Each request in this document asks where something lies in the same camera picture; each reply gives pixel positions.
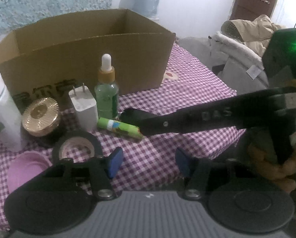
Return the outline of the black tape roll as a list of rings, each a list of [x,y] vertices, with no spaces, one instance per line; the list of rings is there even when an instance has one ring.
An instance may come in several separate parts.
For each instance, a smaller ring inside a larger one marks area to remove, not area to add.
[[[64,158],[68,158],[73,149],[86,149],[88,158],[103,156],[100,141],[93,134],[75,130],[66,133],[54,145],[52,150],[52,163],[57,164]]]

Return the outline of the green glue stick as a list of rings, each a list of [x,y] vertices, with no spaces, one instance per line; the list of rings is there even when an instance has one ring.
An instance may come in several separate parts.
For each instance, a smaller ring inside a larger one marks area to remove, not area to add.
[[[122,123],[116,120],[99,118],[97,127],[120,135],[129,136],[135,139],[142,139],[144,137],[141,134],[138,127]]]

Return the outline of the white power adapter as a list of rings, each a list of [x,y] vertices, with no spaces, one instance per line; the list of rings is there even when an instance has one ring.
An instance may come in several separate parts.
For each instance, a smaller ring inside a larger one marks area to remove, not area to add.
[[[68,95],[81,129],[87,132],[95,130],[99,119],[97,102],[89,88],[83,83],[72,88]]]

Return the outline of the green dropper bottle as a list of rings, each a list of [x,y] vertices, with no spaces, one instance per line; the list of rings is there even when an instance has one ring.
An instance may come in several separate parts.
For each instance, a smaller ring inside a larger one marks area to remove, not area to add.
[[[98,83],[94,92],[99,117],[115,119],[118,114],[119,87],[109,54],[102,55],[102,63],[98,70]]]

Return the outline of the gold lid jar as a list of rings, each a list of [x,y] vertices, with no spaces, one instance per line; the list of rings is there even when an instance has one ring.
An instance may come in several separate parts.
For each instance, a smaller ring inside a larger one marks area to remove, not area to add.
[[[33,101],[24,111],[21,124],[24,130],[35,137],[42,137],[53,132],[61,122],[60,108],[51,97]]]

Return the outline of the pink round lid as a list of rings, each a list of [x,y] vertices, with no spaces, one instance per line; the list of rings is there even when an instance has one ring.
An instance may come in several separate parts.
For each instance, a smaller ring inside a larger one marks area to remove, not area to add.
[[[33,151],[18,155],[11,163],[7,172],[7,187],[12,193],[23,184],[52,166],[47,156]]]

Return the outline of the white cylindrical bottle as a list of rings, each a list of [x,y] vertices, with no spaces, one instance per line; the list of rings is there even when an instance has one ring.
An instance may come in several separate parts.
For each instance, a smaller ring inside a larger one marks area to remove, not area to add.
[[[23,149],[21,114],[0,73],[0,141],[13,152]]]

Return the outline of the beige jacket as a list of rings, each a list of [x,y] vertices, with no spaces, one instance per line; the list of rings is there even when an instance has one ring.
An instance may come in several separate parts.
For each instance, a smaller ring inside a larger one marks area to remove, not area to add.
[[[246,45],[260,57],[265,53],[272,35],[285,27],[271,22],[270,18],[262,14],[253,21],[234,19],[229,20],[228,31],[236,40]]]

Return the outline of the purple checkered tablecloth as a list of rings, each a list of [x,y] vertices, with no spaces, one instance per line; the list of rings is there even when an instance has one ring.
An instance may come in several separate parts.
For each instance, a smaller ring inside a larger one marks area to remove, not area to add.
[[[119,108],[133,107],[163,115],[179,108],[236,95],[235,90],[179,45],[172,48],[167,70],[177,75],[177,79],[166,79],[157,89],[120,96]],[[177,148],[197,157],[213,159],[235,144],[242,134],[242,130],[230,127],[190,134],[169,133],[136,140],[105,130],[94,132],[105,155],[116,147],[124,151],[123,164],[112,180],[116,192],[152,190],[172,183],[180,178],[174,159]],[[16,153],[8,151],[0,142],[0,230],[9,228],[3,208],[9,194],[7,171],[15,157]]]

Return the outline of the brown cardboard box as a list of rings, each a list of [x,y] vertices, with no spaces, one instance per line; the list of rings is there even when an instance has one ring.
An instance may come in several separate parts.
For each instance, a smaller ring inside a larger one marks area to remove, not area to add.
[[[93,89],[109,54],[120,94],[160,86],[175,34],[127,9],[74,12],[9,33],[0,42],[0,73],[18,107],[41,97],[69,105],[68,91]]]

